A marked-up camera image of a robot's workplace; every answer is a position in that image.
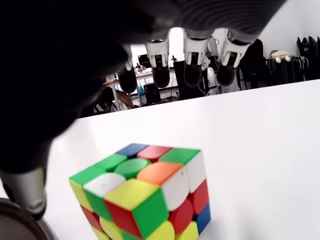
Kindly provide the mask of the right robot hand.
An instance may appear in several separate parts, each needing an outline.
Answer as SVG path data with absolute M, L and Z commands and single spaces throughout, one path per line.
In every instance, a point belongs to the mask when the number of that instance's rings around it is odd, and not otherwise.
M 52 141 L 93 102 L 106 76 L 134 90 L 130 46 L 143 44 L 155 84 L 168 83 L 169 31 L 182 28 L 184 80 L 196 87 L 214 30 L 228 30 L 217 69 L 229 85 L 282 0 L 3 0 L 0 179 L 28 218 L 47 206 Z

